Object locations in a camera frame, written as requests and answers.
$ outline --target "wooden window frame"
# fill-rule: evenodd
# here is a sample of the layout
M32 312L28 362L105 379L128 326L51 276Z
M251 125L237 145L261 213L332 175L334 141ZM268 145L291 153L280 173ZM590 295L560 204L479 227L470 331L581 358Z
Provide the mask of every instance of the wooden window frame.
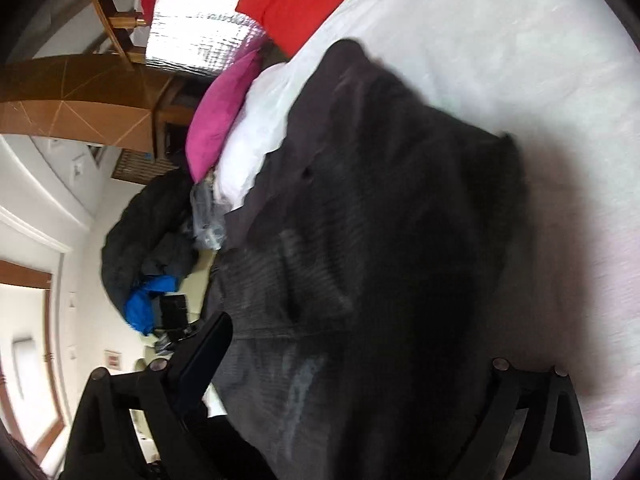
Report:
M64 419L62 417L62 409L60 408L60 399L58 398L58 390L56 388L56 378L53 373L53 352L51 350L51 280L52 276L48 272L30 269L11 262L0 260L0 283L5 285L24 286L27 288L39 288L44 291L43 304L43 327L44 327L44 362L47 369L47 377L49 379L49 387L53 405L56 410L56 420L50 428L40 437L31 449L36 457L36 462L40 464L47 452L56 441L62 430L65 428ZM15 440L24 445L24 437L20 431L17 419L15 418L14 409L11 406L11 399L6 389L6 380L2 373L2 364L0 363L0 407L6 418L7 430Z

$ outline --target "white bed sheet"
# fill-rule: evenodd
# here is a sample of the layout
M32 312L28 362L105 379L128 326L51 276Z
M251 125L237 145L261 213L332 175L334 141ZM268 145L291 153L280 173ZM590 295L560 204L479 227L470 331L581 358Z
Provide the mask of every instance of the white bed sheet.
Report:
M519 367L569 370L593 479L612 479L640 438L640 54L631 38L603 0L345 0L291 62L252 85L217 170L234 207L340 38L360 41L425 102L516 137L535 244L523 236L514 248L487 337ZM530 262L531 275L514 262Z

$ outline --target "wooden furniture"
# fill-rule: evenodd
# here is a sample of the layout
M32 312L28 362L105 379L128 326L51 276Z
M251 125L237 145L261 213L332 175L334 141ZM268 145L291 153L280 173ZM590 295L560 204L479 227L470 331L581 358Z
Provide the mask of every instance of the wooden furniture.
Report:
M118 12L113 0L91 0L95 12L102 22L107 37L123 62L129 67L132 63L145 62L145 49L135 46L129 37L129 31L136 27L146 27L148 23L141 12L130 10Z
M41 463L47 454L49 448L56 441L60 433L65 427L65 423L62 417L62 410L60 409L60 399L58 397L58 391L56 389L56 380L53 372L53 353L51 342L51 312L50 312L50 289L51 289L51 274L48 272L41 272L40 270L29 269L22 267L4 260L0 260L0 283L14 286L22 286L27 288L38 288L43 290L43 305L42 305L42 327L44 330L44 349L45 354L43 356L46 364L47 379L49 381L50 394L53 401L53 406L56 412L56 419L53 421L51 427L38 439L36 444L31 447L31 452L36 458L37 463ZM2 374L2 367L0 365L0 408L7 421L7 430L14 437L15 440L24 443L22 431L15 417L14 410L12 408L10 396L6 389L6 383L4 375Z
M176 166L166 159L148 160L142 153L122 150L111 178L146 186L156 176L164 175L175 168Z
M0 67L0 134L119 146L164 157L164 124L187 126L179 76L113 54L31 59Z

